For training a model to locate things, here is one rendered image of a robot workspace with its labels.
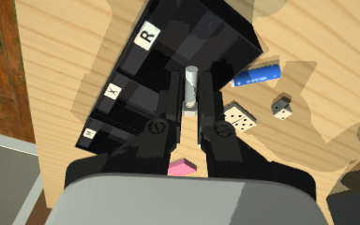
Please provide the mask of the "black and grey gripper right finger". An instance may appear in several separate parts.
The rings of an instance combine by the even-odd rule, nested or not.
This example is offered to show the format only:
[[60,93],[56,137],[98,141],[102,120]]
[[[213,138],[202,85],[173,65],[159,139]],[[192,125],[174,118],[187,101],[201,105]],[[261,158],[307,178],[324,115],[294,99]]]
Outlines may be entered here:
[[234,126],[225,121],[222,92],[213,91],[212,72],[200,74],[197,120],[198,144],[206,154],[208,177],[278,182],[302,189],[317,202],[312,175],[268,161],[236,136]]

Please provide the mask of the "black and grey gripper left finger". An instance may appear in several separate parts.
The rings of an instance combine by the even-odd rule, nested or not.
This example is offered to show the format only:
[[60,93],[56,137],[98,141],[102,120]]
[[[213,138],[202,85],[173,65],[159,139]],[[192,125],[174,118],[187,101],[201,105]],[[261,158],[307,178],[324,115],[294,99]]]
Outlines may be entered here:
[[156,117],[146,123],[144,131],[110,154],[69,163],[64,189],[75,180],[96,173],[168,175],[171,152],[180,143],[182,106],[183,73],[173,70],[170,89],[160,89]]

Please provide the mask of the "black bin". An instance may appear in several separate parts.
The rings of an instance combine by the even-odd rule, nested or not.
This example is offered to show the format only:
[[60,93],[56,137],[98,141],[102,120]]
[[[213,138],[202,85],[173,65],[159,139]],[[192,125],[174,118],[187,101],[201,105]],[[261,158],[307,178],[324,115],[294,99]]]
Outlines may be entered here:
[[183,73],[184,101],[186,67],[198,68],[198,102],[204,71],[219,91],[263,54],[252,24],[224,0],[151,0],[140,18],[74,147],[110,154],[142,133],[172,70]]

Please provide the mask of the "white domino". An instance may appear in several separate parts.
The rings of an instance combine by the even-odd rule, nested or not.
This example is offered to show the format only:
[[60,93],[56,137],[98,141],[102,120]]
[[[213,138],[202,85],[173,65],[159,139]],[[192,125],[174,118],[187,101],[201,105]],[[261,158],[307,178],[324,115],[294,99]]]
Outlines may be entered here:
[[230,122],[235,128],[243,132],[257,125],[255,119],[238,107],[235,103],[224,108],[225,121]]

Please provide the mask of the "blue aa battery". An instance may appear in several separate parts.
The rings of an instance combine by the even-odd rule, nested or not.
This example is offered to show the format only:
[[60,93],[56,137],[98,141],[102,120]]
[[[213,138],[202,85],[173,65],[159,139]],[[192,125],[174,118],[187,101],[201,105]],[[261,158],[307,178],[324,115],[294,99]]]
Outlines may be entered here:
[[235,87],[278,78],[280,78],[280,68],[279,65],[276,64],[268,67],[259,67],[242,71],[235,78],[233,78],[230,83],[232,84],[232,87]]

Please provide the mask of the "white die with black pips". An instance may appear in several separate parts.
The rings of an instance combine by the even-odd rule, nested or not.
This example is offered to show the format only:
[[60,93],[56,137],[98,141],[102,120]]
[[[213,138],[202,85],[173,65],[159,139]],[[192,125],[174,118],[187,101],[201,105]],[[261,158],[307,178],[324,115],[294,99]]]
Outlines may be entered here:
[[271,107],[272,113],[276,118],[284,120],[293,113],[290,104],[279,100],[276,104]]

